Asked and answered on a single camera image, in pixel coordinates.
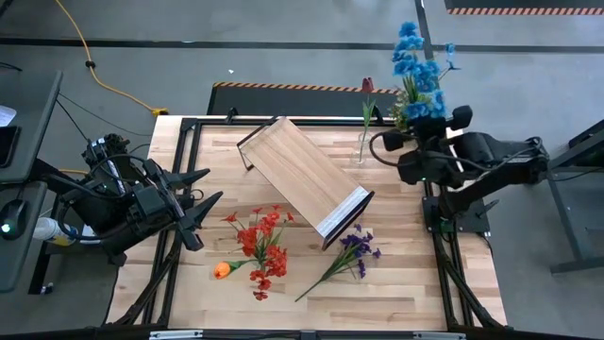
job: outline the clear vase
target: clear vase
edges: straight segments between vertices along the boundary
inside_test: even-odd
[[[371,157],[369,151],[369,140],[373,135],[367,131],[367,133],[361,132],[357,139],[355,149],[350,154],[350,162],[354,164],[363,164],[367,157]]]

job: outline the concrete floor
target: concrete floor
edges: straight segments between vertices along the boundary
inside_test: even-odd
[[[392,43],[398,26],[417,20],[413,0],[64,0],[90,39],[208,42]],[[441,0],[425,0],[434,43],[488,45],[604,45],[601,17],[449,16]],[[74,38],[54,2],[15,1],[0,18],[0,36]],[[172,114],[203,114],[215,81],[359,86],[373,77],[393,87],[388,51],[274,49],[93,48],[108,84]],[[470,104],[471,130],[497,139],[538,135],[555,156],[567,141],[601,120],[604,68],[599,54],[460,53],[462,71],[442,86],[449,108]],[[26,72],[60,69],[61,91],[111,122],[140,133],[155,119],[129,100],[99,88],[80,47],[0,46],[0,60]],[[118,132],[69,103],[92,138]],[[133,145],[149,137],[123,133]],[[81,136],[60,109],[53,114],[40,157],[60,168],[87,169]],[[565,185],[574,185],[572,181]],[[604,269],[553,277],[549,266],[571,260],[546,183],[508,187],[489,198],[495,268],[511,326],[526,331],[602,337]],[[98,326],[105,317],[115,269],[97,256],[57,257],[47,297],[25,294],[37,248],[22,284],[0,296],[0,333]]]

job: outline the wooden tabletop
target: wooden tabletop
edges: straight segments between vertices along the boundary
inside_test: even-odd
[[[149,158],[170,170],[174,161],[179,116],[161,116],[155,127]],[[320,235],[258,170],[245,171],[236,143],[253,127],[203,127],[195,168],[211,172],[193,188],[206,196],[225,194],[210,211],[198,233],[206,247],[184,250],[180,257],[171,328],[201,329],[315,329],[442,331],[443,302],[431,237],[425,232],[420,200],[423,186],[410,186],[396,170],[371,157],[363,164],[350,161],[360,127],[301,127],[306,135],[366,190],[376,195],[359,218],[379,247],[379,260],[367,259],[367,276],[356,280],[343,273],[323,283],[298,302],[294,300],[329,267],[338,245],[321,251]],[[387,153],[381,142],[377,153],[394,161],[405,150]],[[181,171],[187,167],[190,147],[185,148]],[[280,204],[292,212],[296,223],[285,229],[281,244],[288,248],[288,273],[275,279],[269,298],[256,301],[249,280],[251,266],[244,266],[224,280],[212,276],[222,260],[244,259],[227,222],[238,212],[242,222],[253,223],[252,209]],[[465,276],[478,299],[492,316],[505,323],[493,260],[483,240],[460,234]],[[131,248],[120,269],[108,322],[120,317],[148,283],[157,237]],[[456,316],[461,320],[457,290],[452,287]]]

